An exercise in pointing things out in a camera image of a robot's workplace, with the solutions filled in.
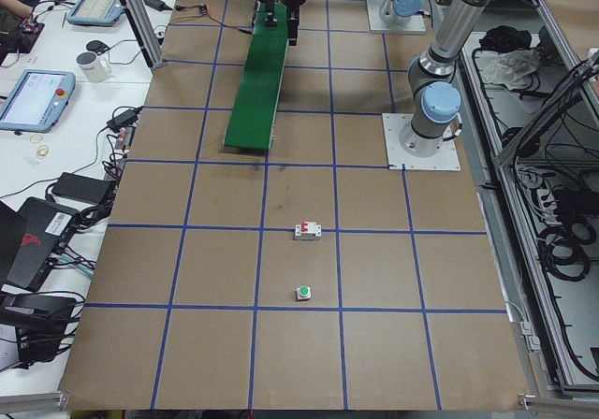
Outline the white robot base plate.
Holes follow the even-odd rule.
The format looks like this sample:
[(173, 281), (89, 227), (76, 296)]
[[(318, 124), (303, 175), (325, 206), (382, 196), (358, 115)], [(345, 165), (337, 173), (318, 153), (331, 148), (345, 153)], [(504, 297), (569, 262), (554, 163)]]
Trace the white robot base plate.
[(453, 131), (448, 124), (442, 137), (428, 139), (412, 129), (412, 114), (384, 113), (383, 131), (387, 166), (391, 170), (460, 171)]

